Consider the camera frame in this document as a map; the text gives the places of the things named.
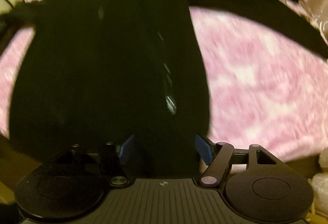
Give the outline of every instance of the pink blanket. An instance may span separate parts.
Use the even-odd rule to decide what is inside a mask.
[[[199,8],[191,15],[211,93],[212,141],[260,144],[283,161],[328,147],[326,63],[250,20]],[[10,94],[32,37],[32,29],[20,30],[0,60],[0,129],[8,138]]]

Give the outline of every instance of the round pad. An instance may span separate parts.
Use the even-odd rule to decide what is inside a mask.
[[[224,191],[227,202],[255,222],[289,223],[303,217],[313,201],[311,186],[296,173],[273,171],[246,170],[231,177]]]
[[[276,178],[264,178],[253,183],[253,191],[260,197],[269,200],[279,200],[290,193],[288,183]]]
[[[93,173],[66,168],[60,170],[60,175],[57,172],[33,172],[17,184],[15,199],[28,218],[48,222],[73,220],[94,208],[103,197],[103,180]]]

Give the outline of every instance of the black device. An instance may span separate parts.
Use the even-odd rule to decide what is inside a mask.
[[[209,165],[198,180],[128,178],[134,136],[93,151],[73,145],[17,184],[21,223],[307,223],[311,186],[263,147],[234,149],[199,135],[195,147]],[[247,169],[230,175],[233,164]]]

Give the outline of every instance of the zipper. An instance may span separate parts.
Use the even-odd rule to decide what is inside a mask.
[[[160,37],[161,43],[162,43],[162,57],[163,57],[163,66],[162,66],[162,76],[163,76],[163,88],[164,88],[164,95],[166,99],[166,106],[169,110],[169,112],[172,115],[175,115],[177,113],[177,104],[174,100],[173,96],[173,82],[171,79],[171,72],[168,68],[168,62],[167,62],[167,56],[165,52],[165,45],[164,40],[160,32],[157,32],[158,36]]]

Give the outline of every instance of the black clothing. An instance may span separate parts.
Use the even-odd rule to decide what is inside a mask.
[[[0,224],[18,224],[21,217],[16,203],[11,205],[0,204]]]
[[[194,136],[208,132],[209,93],[188,6],[252,19],[328,58],[320,33],[277,0],[23,3],[6,15],[36,25],[12,96],[10,143],[46,161],[68,145],[135,134],[141,176],[197,176]]]

